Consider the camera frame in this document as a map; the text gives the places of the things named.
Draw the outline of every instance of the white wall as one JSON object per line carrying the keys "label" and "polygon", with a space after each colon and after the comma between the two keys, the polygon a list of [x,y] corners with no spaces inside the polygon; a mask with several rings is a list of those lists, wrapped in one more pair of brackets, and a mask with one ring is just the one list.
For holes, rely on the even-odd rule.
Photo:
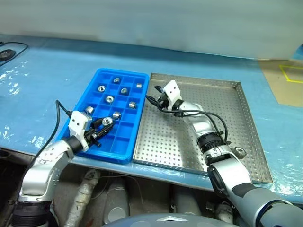
{"label": "white wall", "polygon": [[287,59],[303,0],[0,0],[0,33]]}

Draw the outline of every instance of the black cable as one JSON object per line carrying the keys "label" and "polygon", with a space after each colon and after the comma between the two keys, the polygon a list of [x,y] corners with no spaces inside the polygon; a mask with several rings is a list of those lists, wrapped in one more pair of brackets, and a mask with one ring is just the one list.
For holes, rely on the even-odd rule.
{"label": "black cable", "polygon": [[59,127],[59,123],[60,123],[60,108],[59,107],[63,107],[63,105],[60,103],[59,100],[56,100],[56,111],[57,111],[57,120],[56,120],[56,125],[55,128],[53,129],[53,132],[51,134],[51,136],[48,138],[48,140],[46,141],[46,143],[40,148],[40,150],[38,151],[38,153],[35,155],[35,157],[33,158],[33,160],[31,161],[29,168],[32,167],[32,165],[34,164],[35,160],[37,159],[37,157],[41,154],[41,152],[46,148],[46,146],[50,143],[50,141],[53,139],[53,137],[55,136],[58,127]]}
{"label": "black cable", "polygon": [[22,54],[27,48],[28,45],[25,43],[21,43],[21,42],[6,42],[6,43],[0,43],[0,46],[4,46],[6,44],[22,44],[25,46],[25,48],[23,50],[21,50],[19,53],[17,53],[16,55],[14,55],[11,59],[7,60],[6,62],[0,64],[0,67],[5,65],[6,63],[10,62],[11,60],[13,60],[14,58],[18,57],[20,54]]}
{"label": "black cable", "polygon": [[57,106],[57,102],[58,105],[61,107],[61,109],[66,113],[66,115],[68,115],[68,117],[71,117],[72,111],[67,110],[61,103],[59,100],[56,100],[56,106]]}
{"label": "black cable", "polygon": [[219,115],[217,115],[216,113],[212,113],[212,112],[204,112],[204,111],[201,111],[201,110],[163,110],[161,109],[160,107],[160,104],[156,101],[156,99],[152,96],[146,96],[147,100],[154,106],[156,106],[161,112],[164,112],[164,113],[186,113],[186,112],[194,112],[191,113],[191,114],[187,114],[187,115],[183,115],[183,116],[180,116],[180,117],[190,117],[190,116],[195,116],[195,115],[201,115],[201,114],[204,114],[205,116],[207,116],[210,121],[212,122],[216,132],[218,134],[220,134],[219,130],[218,130],[218,127],[216,125],[216,123],[214,122],[213,118],[210,116],[210,115],[213,115],[213,116],[216,116],[217,118],[220,119],[220,121],[222,122],[223,126],[224,126],[224,130],[225,130],[225,137],[224,137],[224,140],[225,142],[227,142],[227,138],[228,138],[228,130],[227,130],[227,126],[226,126],[226,123],[225,121],[223,120],[222,117],[220,117]]}

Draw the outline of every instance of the cardboard floor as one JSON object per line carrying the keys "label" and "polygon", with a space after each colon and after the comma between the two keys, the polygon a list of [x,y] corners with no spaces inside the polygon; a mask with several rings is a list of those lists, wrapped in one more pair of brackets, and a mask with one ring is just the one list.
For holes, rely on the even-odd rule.
{"label": "cardboard floor", "polygon": [[303,106],[303,61],[259,61],[279,104]]}

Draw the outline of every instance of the blue plastic tray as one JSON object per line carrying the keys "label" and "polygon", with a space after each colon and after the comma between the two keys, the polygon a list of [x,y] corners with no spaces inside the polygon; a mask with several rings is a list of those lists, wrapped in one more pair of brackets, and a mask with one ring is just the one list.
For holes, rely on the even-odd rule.
{"label": "blue plastic tray", "polygon": [[[120,78],[119,84],[113,83],[114,78],[117,77]],[[84,111],[90,105],[94,108],[93,120],[111,117],[114,111],[121,112],[122,117],[120,120],[114,120],[113,128],[99,140],[101,147],[92,145],[88,151],[77,155],[120,164],[126,164],[132,159],[148,82],[149,76],[144,73],[111,69],[97,70],[74,110]],[[137,87],[138,83],[142,84],[142,88]],[[100,85],[106,86],[104,92],[98,91]],[[124,87],[128,89],[127,95],[120,94]],[[108,95],[114,97],[112,104],[105,101]],[[131,101],[137,103],[135,109],[128,107]],[[68,124],[69,120],[61,130],[58,140],[69,137]]]}

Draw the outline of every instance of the black cable on table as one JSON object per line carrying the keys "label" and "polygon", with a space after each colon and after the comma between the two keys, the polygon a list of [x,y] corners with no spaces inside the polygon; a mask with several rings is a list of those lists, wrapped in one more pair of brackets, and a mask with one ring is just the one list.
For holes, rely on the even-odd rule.
{"label": "black cable on table", "polygon": [[63,105],[60,103],[59,100],[56,100],[56,111],[57,111],[57,120],[56,120],[56,125],[55,128],[53,129],[53,132],[51,134],[51,136],[48,138],[48,140],[46,141],[46,143],[40,148],[40,150],[37,152],[37,154],[35,155],[35,157],[33,158],[33,160],[31,161],[31,163],[29,164],[29,168],[32,167],[32,165],[34,164],[35,160],[37,159],[37,157],[41,154],[41,152],[46,148],[46,146],[50,143],[50,141],[52,141],[53,137],[55,136],[58,127],[59,127],[59,123],[60,123],[60,107]]}
{"label": "black cable on table", "polygon": [[4,46],[4,45],[6,45],[6,44],[22,44],[22,45],[24,45],[25,47],[24,47],[24,49],[21,50],[19,53],[17,53],[16,55],[14,55],[11,59],[9,59],[9,60],[7,60],[6,62],[0,64],[0,67],[3,66],[3,65],[5,65],[6,63],[10,62],[10,61],[13,60],[14,58],[18,57],[20,54],[22,54],[22,53],[28,48],[28,45],[27,45],[27,44],[21,43],[21,42],[6,42],[6,43],[1,43],[1,42],[0,42],[0,46]]}

